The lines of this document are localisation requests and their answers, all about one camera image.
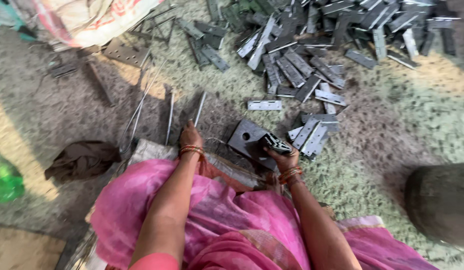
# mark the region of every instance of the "concrete floor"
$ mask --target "concrete floor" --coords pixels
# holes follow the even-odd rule
[[[205,0],[176,3],[181,8],[175,15],[189,21],[208,18]],[[345,65],[348,82],[340,94],[350,107],[339,116],[341,131],[331,135],[317,161],[302,160],[300,165],[311,192],[331,205],[338,219],[381,216],[398,240],[435,266],[464,269],[464,250],[428,241],[403,209],[404,183],[415,168],[464,162],[464,0],[448,3],[463,18],[454,23],[456,58],[443,54],[439,35],[430,56],[417,57],[417,70],[388,58],[367,70],[344,58],[342,51],[329,52],[328,63]],[[243,117],[284,137],[299,111],[322,113],[321,103],[294,99],[284,99],[281,111],[247,111],[245,101],[266,98],[264,82],[235,53],[235,38],[227,34],[220,50],[231,65],[225,74],[214,66],[200,71],[178,27],[170,48],[155,42],[156,63],[169,62],[145,99],[136,135],[165,141],[169,95],[164,83],[176,91],[170,141],[193,118],[200,93],[208,91],[198,126],[208,138],[206,148],[244,167],[250,164],[213,138],[227,141]],[[135,87],[140,74],[99,58],[100,72],[118,101],[116,107],[107,107],[82,68],[59,79],[50,77],[49,63],[59,59],[79,66],[84,62],[73,51],[56,54],[46,46],[31,46],[0,27],[0,152],[24,175],[26,187],[23,197],[0,205],[0,223],[66,239],[73,249],[87,229],[85,215],[115,168],[96,180],[64,184],[46,181],[43,171],[74,141],[117,144],[140,99]]]

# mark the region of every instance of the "green plastic bag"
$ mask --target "green plastic bag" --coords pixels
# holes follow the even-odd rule
[[[24,195],[23,178],[7,159],[0,155],[0,203],[15,200]]]

